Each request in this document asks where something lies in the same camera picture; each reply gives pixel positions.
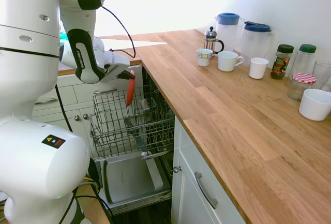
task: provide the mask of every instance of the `green lid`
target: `green lid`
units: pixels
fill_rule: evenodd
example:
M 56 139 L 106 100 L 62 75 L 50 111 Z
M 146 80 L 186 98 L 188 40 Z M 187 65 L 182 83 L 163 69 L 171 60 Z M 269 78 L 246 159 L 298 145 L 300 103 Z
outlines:
M 277 51 L 282 53 L 293 53 L 294 47 L 289 44 L 280 44 Z
M 300 46 L 300 51 L 308 52 L 308 53 L 315 53 L 316 46 L 313 46 L 312 44 L 302 44 Z

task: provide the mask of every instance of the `dishwasher basket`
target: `dishwasher basket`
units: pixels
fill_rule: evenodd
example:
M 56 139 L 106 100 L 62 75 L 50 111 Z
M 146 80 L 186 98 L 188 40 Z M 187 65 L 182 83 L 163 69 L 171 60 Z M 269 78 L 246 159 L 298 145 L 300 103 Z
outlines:
M 91 137 L 98 156 L 141 151 L 142 157 L 150 158 L 173 151 L 174 113 L 157 87 L 153 84 L 137 87 L 128 107 L 127 92 L 93 97 Z

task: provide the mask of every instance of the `floor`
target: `floor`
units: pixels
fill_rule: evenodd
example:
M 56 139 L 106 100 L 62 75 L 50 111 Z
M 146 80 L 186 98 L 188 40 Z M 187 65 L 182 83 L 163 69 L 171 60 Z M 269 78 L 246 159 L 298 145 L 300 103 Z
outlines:
M 171 224 L 171 200 L 159 202 L 114 217 L 115 224 Z

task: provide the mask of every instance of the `metal handle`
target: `metal handle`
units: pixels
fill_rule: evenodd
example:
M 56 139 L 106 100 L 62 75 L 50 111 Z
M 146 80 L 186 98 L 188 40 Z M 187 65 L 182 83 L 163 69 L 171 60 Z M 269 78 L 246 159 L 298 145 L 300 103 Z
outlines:
M 112 88 L 108 91 L 94 91 L 94 94 L 95 95 L 101 95 L 101 94 L 107 94 L 107 93 L 112 93 L 114 91 L 117 91 L 117 88 Z
M 55 102 L 55 101 L 57 101 L 57 99 L 55 99 L 54 97 L 52 97 L 51 99 L 46 100 L 46 101 L 39 101 L 39 102 L 36 102 L 36 105 L 39 105 L 39 104 L 46 104 L 46 103 L 51 103 L 51 102 Z
M 199 188 L 202 191 L 202 194 L 205 196 L 205 198 L 207 199 L 207 201 L 209 202 L 209 204 L 212 206 L 212 208 L 213 209 L 216 209 L 216 207 L 217 207 L 216 205 L 217 205 L 218 201 L 216 199 L 212 198 L 209 195 L 209 193 L 207 192 L 206 188 L 203 186 L 203 184 L 202 184 L 202 182 L 200 180 L 200 178 L 202 178 L 202 174 L 199 173 L 199 172 L 195 172 L 194 175 L 195 175 L 195 179 L 198 182 L 198 186 L 199 186 Z
M 151 155 L 146 155 L 146 156 L 142 156 L 141 159 L 150 159 L 150 158 L 157 158 L 157 157 L 161 157 L 165 154 L 170 153 L 171 151 L 164 151 L 164 152 L 160 152 L 160 153 L 155 153 L 155 154 L 151 154 Z
M 174 167 L 174 168 L 172 168 L 172 170 L 173 170 L 174 173 L 178 173 L 179 171 L 182 171 L 180 166 L 179 167 Z

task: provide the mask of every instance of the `warning label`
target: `warning label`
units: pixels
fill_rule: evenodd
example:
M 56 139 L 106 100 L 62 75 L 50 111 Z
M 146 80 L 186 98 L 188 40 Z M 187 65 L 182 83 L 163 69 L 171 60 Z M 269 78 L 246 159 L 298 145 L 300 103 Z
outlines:
M 43 144 L 49 145 L 53 148 L 58 149 L 66 140 L 61 139 L 54 135 L 48 135 L 43 141 Z

